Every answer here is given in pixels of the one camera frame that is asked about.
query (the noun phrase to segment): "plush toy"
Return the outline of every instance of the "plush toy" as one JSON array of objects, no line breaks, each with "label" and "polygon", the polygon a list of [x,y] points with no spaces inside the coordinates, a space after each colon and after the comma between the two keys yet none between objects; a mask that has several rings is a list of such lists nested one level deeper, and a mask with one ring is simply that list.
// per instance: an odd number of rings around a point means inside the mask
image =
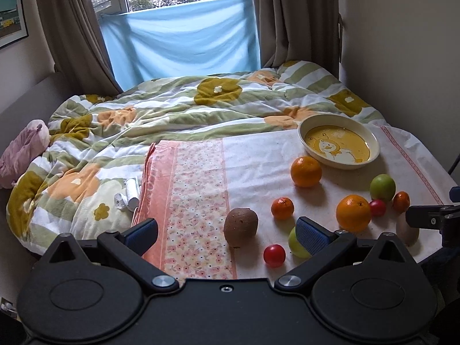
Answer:
[{"label": "plush toy", "polygon": [[30,163],[50,144],[50,132],[42,120],[33,120],[14,139],[0,158],[0,188],[13,188]]}]

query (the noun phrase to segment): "framed picture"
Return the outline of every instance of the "framed picture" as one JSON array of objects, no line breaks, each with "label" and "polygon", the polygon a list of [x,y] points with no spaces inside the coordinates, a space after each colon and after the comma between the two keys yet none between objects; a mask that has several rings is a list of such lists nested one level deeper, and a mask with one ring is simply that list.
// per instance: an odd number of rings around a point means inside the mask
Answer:
[{"label": "framed picture", "polygon": [[27,36],[22,0],[0,0],[0,49]]}]

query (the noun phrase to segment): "green apple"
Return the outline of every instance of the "green apple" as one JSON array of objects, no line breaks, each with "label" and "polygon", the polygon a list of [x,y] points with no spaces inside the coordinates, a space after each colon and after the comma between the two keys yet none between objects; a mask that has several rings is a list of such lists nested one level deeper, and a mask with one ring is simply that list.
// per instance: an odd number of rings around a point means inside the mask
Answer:
[{"label": "green apple", "polygon": [[389,202],[396,193],[396,183],[390,175],[380,174],[372,179],[370,187],[373,200],[383,200]]},{"label": "green apple", "polygon": [[311,258],[311,254],[297,241],[297,237],[295,236],[295,227],[289,234],[287,243],[289,244],[289,248],[291,249],[293,255],[296,257]]}]

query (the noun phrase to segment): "metal bolt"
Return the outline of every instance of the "metal bolt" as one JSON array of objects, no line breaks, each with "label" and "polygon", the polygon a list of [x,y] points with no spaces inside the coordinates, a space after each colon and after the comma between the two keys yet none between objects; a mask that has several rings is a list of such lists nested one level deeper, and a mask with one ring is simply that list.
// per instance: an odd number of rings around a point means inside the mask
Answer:
[{"label": "metal bolt", "polygon": [[283,287],[295,287],[296,285],[299,285],[302,280],[296,275],[284,275],[278,279],[278,282]]},{"label": "metal bolt", "polygon": [[220,290],[224,293],[230,293],[233,291],[233,287],[231,285],[223,285],[220,287]]},{"label": "metal bolt", "polygon": [[152,279],[152,284],[160,288],[170,287],[174,282],[175,279],[169,275],[158,275]]}]

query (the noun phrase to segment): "blue cloth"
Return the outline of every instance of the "blue cloth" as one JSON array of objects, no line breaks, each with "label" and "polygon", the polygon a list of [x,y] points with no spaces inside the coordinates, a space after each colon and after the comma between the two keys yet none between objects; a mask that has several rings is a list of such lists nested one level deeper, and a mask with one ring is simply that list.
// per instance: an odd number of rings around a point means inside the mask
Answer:
[{"label": "blue cloth", "polygon": [[204,0],[99,20],[123,90],[153,79],[260,68],[252,0]]}]

